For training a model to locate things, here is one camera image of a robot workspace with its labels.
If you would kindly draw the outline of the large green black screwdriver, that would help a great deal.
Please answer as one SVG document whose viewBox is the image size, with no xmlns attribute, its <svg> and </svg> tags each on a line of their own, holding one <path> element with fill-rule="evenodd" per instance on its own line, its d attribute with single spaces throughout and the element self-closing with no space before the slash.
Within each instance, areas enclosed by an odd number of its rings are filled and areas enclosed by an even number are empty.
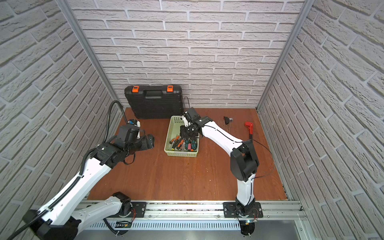
<svg viewBox="0 0 384 240">
<path fill-rule="evenodd" d="M 192 148 L 192 151 L 196 151 L 197 150 L 197 139 L 196 138 L 193 138 L 191 140 L 191 148 Z"/>
</svg>

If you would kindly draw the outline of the black mounting plate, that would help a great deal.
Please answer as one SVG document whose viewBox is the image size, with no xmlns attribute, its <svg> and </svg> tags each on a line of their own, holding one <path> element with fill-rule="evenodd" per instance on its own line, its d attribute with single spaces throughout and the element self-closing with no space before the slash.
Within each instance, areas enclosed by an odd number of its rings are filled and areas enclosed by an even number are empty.
<svg viewBox="0 0 384 240">
<path fill-rule="evenodd" d="M 225 218 L 263 218 L 263 210 L 259 202 L 251 202 L 243 206 L 238 202 L 224 202 L 223 203 Z"/>
<path fill-rule="evenodd" d="M 114 217 L 120 218 L 144 218 L 146 212 L 146 202 L 129 202 L 123 203 L 120 210 Z"/>
</svg>

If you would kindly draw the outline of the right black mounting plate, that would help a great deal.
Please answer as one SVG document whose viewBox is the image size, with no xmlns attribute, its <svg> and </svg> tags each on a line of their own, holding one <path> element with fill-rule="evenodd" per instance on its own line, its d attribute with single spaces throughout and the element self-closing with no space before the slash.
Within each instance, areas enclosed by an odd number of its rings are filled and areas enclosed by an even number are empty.
<svg viewBox="0 0 384 240">
<path fill-rule="evenodd" d="M 225 218 L 263 218 L 263 210 L 259 202 L 251 202 L 243 206 L 238 202 L 224 202 L 223 203 Z"/>
</svg>

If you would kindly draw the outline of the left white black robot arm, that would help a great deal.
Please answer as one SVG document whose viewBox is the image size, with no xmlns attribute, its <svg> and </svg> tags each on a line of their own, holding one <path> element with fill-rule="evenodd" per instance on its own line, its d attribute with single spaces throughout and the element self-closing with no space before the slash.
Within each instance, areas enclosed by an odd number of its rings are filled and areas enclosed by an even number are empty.
<svg viewBox="0 0 384 240">
<path fill-rule="evenodd" d="M 25 225 L 16 230 L 12 240 L 26 229 L 41 240 L 73 240 L 80 232 L 107 217 L 126 217 L 135 214 L 131 199 L 121 192 L 91 207 L 76 210 L 86 194 L 118 163 L 125 162 L 130 154 L 152 149 L 152 135 L 143 136 L 134 142 L 114 145 L 102 143 L 85 154 L 80 171 L 48 203 L 39 210 L 29 210 L 24 216 Z"/>
</svg>

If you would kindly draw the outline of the red black pipe wrench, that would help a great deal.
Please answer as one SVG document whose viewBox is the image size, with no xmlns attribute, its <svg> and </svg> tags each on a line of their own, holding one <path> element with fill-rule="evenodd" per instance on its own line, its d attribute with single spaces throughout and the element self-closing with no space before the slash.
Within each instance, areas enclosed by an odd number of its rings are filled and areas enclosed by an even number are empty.
<svg viewBox="0 0 384 240">
<path fill-rule="evenodd" d="M 253 139 L 253 123 L 252 122 L 245 122 L 245 126 L 249 130 L 249 138 L 252 140 Z"/>
</svg>

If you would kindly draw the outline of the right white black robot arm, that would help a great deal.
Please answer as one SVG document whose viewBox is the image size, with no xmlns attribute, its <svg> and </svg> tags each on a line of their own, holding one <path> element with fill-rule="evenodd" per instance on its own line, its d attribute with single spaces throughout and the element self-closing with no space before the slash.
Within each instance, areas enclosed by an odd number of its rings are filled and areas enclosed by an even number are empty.
<svg viewBox="0 0 384 240">
<path fill-rule="evenodd" d="M 259 159 L 253 140 L 243 141 L 219 127 L 209 117 L 201 117 L 194 108 L 183 113 L 187 133 L 200 135 L 212 140 L 230 156 L 230 169 L 237 179 L 236 214 L 246 217 L 255 208 L 254 180 Z"/>
</svg>

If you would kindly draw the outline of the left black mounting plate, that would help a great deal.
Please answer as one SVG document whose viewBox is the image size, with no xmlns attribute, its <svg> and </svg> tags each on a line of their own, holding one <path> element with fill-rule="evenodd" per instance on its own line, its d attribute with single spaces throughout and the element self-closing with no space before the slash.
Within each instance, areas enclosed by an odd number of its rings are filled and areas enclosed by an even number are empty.
<svg viewBox="0 0 384 240">
<path fill-rule="evenodd" d="M 123 203 L 120 210 L 114 217 L 120 218 L 144 218 L 146 212 L 146 202 L 129 202 Z"/>
</svg>

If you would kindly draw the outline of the orange black small screwdriver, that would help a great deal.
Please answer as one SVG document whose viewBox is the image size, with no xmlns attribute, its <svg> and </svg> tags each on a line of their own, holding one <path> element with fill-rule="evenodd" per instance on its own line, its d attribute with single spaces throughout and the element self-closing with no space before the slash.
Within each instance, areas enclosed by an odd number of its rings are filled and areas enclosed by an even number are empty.
<svg viewBox="0 0 384 240">
<path fill-rule="evenodd" d="M 178 144 L 178 146 L 177 146 L 177 149 L 178 149 L 178 150 L 180 150 L 180 149 L 182 148 L 184 142 L 185 142 L 185 138 L 183 138 L 183 139 L 180 141 L 180 143 Z"/>
</svg>

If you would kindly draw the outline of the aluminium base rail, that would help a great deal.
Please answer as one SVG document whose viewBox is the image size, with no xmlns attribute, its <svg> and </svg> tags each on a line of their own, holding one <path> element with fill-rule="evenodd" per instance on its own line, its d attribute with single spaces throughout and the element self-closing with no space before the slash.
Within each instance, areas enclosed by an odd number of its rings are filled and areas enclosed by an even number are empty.
<svg viewBox="0 0 384 240">
<path fill-rule="evenodd" d="M 125 218 L 115 215 L 107 221 L 116 231 L 129 230 L 240 230 L 264 221 L 292 222 L 305 230 L 308 218 L 298 201 L 260 201 L 246 217 L 233 202 L 226 201 L 133 201 L 135 211 Z"/>
</svg>

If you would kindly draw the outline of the light green plastic bin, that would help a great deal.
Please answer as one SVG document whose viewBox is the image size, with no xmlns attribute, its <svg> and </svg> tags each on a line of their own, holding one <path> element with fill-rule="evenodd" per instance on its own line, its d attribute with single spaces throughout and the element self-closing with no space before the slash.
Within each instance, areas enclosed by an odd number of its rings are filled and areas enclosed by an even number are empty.
<svg viewBox="0 0 384 240">
<path fill-rule="evenodd" d="M 180 135 L 180 128 L 183 126 L 183 120 L 181 116 L 172 116 L 170 120 L 170 124 L 168 127 L 168 132 L 167 132 L 167 137 L 166 137 L 166 142 L 165 142 L 165 147 L 164 151 L 169 157 L 190 157 L 190 158 L 195 158 L 198 155 L 199 152 L 199 138 L 197 139 L 197 150 L 196 151 L 188 151 L 185 150 L 185 142 L 180 150 L 175 149 L 174 151 L 172 150 L 172 145 L 170 144 L 171 139 L 175 138 L 176 135 L 179 135 L 179 139 L 183 139 Z"/>
</svg>

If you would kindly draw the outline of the black plastic tool case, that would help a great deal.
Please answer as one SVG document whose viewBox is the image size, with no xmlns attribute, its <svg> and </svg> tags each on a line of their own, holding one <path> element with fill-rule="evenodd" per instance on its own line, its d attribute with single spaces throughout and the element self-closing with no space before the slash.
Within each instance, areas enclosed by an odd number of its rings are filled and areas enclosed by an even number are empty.
<svg viewBox="0 0 384 240">
<path fill-rule="evenodd" d="M 169 119 L 184 112 L 183 92 L 179 85 L 128 86 L 124 94 L 138 119 Z"/>
</svg>

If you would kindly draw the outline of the orange handle screwdriver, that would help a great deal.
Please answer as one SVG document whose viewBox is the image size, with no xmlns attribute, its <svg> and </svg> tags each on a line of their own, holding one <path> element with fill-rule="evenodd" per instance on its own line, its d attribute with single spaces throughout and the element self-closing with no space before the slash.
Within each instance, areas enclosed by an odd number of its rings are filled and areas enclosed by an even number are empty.
<svg viewBox="0 0 384 240">
<path fill-rule="evenodd" d="M 179 138 L 180 138 L 180 136 L 176 135 L 175 138 L 171 139 L 170 144 L 173 145 Z"/>
</svg>

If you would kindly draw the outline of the small black relay component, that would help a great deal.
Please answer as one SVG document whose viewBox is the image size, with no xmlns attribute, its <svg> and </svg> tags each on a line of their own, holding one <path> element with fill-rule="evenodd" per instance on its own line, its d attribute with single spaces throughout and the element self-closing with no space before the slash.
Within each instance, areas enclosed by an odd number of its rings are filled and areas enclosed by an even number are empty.
<svg viewBox="0 0 384 240">
<path fill-rule="evenodd" d="M 229 125 L 230 123 L 233 122 L 233 118 L 229 118 L 229 117 L 224 116 L 224 121 L 225 121 L 226 125 Z"/>
</svg>

